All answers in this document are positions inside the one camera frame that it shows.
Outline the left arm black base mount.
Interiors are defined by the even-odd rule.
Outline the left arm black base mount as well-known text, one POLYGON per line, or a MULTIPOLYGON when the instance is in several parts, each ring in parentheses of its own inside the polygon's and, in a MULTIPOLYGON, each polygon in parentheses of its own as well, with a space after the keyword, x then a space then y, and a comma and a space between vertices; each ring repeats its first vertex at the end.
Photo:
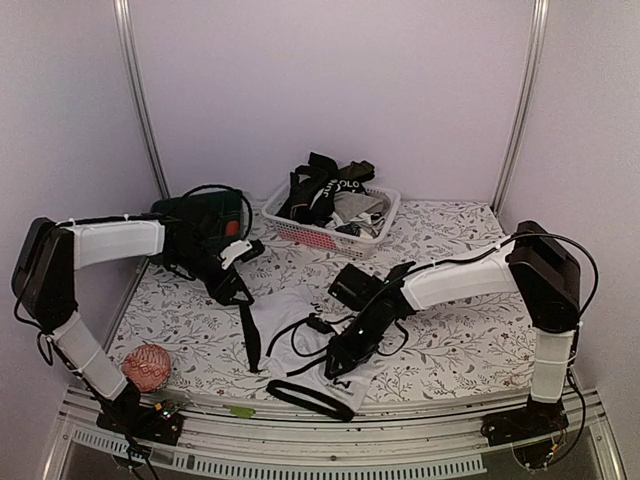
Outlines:
POLYGON ((127 439, 146 440, 176 446, 181 436, 184 416, 179 412, 183 402, 170 398, 141 402, 141 392, 130 380, 113 400, 97 394, 101 406, 96 425, 123 434, 127 439))

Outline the white underwear with black trim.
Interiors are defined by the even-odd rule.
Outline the white underwear with black trim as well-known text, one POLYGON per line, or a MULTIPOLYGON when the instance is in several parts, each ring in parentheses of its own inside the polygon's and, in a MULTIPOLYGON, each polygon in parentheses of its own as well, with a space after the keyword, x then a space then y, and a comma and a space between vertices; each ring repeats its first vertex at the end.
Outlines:
POLYGON ((266 370, 272 397, 341 422, 351 421, 374 378, 383 370, 369 360, 335 379, 324 375, 329 340, 346 320, 326 312, 306 287, 260 297, 249 307, 244 326, 250 370, 266 370))

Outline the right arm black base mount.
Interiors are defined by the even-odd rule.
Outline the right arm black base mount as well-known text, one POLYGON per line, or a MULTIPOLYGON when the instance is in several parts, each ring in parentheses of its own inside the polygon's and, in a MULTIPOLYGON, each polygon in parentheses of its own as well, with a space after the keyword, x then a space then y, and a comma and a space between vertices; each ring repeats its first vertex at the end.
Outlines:
POLYGON ((559 433, 568 426, 561 399, 545 403, 529 395, 522 407, 485 415, 480 433, 490 446, 497 446, 559 433))

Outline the right robot arm white sleeves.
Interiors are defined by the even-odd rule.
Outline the right robot arm white sleeves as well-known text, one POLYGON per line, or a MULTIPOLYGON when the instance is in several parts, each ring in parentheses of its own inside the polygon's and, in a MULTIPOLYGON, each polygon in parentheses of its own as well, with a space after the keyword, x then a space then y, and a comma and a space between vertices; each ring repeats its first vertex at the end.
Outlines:
POLYGON ((519 297, 535 333, 529 396, 555 404, 581 323, 581 267, 563 243, 537 222, 522 221, 491 247, 419 266, 401 295, 414 311, 473 297, 519 297))

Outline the robot arm white sleeves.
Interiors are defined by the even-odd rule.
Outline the robot arm white sleeves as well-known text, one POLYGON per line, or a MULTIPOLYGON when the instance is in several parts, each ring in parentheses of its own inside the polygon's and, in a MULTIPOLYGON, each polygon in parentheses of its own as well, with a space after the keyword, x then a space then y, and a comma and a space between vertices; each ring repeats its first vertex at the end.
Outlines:
POLYGON ((24 309, 67 368, 97 394, 113 400, 128 381, 84 323, 76 298, 76 272, 85 267, 163 252, 169 229, 179 224, 160 214, 119 215, 55 222, 34 219, 11 279, 15 310, 24 309))
POLYGON ((555 404, 581 323, 581 267, 563 243, 537 222, 522 221, 491 247, 419 266, 401 295, 414 311, 473 297, 519 297, 535 333, 529 396, 555 404))

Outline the left robot arm white sleeves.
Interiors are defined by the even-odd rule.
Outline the left robot arm white sleeves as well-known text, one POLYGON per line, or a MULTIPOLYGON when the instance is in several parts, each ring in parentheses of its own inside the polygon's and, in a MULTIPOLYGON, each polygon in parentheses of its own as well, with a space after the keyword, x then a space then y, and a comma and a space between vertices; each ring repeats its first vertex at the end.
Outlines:
POLYGON ((15 310, 24 309, 67 368, 97 394, 113 400, 128 381, 84 323, 76 298, 76 272, 85 267, 163 252, 169 229, 179 224, 160 214, 119 215, 55 222, 34 219, 11 279, 15 310))

